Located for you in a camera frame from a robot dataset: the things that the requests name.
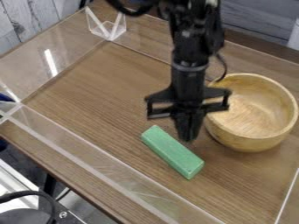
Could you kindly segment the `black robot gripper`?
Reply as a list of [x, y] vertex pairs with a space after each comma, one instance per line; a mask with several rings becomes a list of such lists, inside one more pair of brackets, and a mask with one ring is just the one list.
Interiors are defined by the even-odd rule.
[[170, 87], [144, 98], [147, 118], [170, 116], [183, 141], [198, 138], [207, 113], [230, 108], [231, 91], [204, 86], [207, 67], [172, 63]]

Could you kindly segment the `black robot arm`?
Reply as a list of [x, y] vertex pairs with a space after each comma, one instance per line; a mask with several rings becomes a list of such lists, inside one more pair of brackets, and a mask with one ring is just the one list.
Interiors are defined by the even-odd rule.
[[172, 36], [171, 83], [167, 89], [144, 98], [147, 117], [172, 118], [179, 138], [190, 142], [200, 133], [206, 115], [230, 109], [231, 90], [204, 85], [210, 58], [223, 59], [220, 0], [136, 1], [136, 10], [130, 10], [120, 0], [107, 3], [132, 18], [158, 10], [168, 21]]

